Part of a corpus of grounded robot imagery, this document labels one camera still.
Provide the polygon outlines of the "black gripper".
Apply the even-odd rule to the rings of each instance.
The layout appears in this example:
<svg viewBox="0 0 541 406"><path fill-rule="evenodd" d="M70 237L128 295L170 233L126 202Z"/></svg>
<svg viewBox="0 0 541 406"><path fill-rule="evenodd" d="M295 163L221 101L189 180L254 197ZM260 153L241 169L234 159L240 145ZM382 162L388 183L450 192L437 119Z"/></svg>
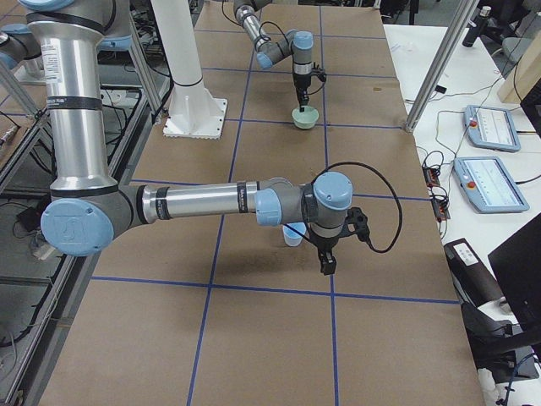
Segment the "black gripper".
<svg viewBox="0 0 541 406"><path fill-rule="evenodd" d="M315 244L320 258L320 272L325 276L334 275L336 272L336 258L332 253L337 245L339 237L322 237L314 230L309 231L309 237Z"/></svg>
<svg viewBox="0 0 541 406"><path fill-rule="evenodd" d="M294 74L293 83L298 99L298 110L304 112L305 106L309 104L309 87L311 86L311 74Z"/></svg>

